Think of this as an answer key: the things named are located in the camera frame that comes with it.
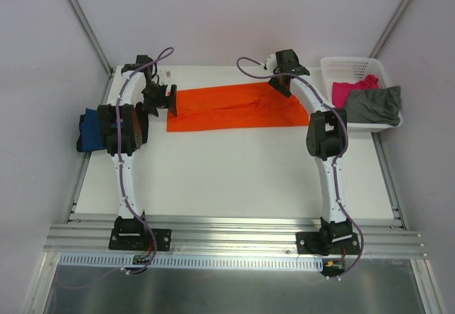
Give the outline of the orange t shirt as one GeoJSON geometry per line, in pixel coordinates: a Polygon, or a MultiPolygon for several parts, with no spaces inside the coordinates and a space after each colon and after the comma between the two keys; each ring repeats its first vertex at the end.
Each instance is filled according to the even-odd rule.
{"type": "Polygon", "coordinates": [[[308,126],[309,115],[294,96],[266,82],[181,90],[177,115],[168,114],[168,132],[308,126]]]}

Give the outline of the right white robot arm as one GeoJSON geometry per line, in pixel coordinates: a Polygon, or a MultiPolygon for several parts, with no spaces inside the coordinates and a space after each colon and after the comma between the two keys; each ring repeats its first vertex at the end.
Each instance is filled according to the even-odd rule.
{"type": "Polygon", "coordinates": [[[336,109],[314,86],[309,70],[292,49],[271,54],[265,70],[273,74],[269,84],[287,98],[296,97],[309,115],[306,147],[318,167],[323,210],[321,228],[304,240],[304,246],[313,254],[327,256],[353,238],[342,181],[343,155],[348,148],[346,111],[336,109]]]}

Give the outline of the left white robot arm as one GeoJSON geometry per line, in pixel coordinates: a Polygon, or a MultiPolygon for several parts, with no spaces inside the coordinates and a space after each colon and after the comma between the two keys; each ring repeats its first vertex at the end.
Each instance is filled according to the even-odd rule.
{"type": "Polygon", "coordinates": [[[141,249],[154,238],[146,223],[145,205],[137,195],[135,163],[138,150],[147,142],[149,116],[157,117],[160,109],[176,116],[176,85],[156,82],[157,63],[174,51],[169,47],[153,59],[138,55],[136,62],[121,69],[122,85],[113,103],[100,105],[97,115],[102,142],[110,155],[117,179],[119,212],[114,222],[113,240],[124,237],[134,249],[141,249]]]}

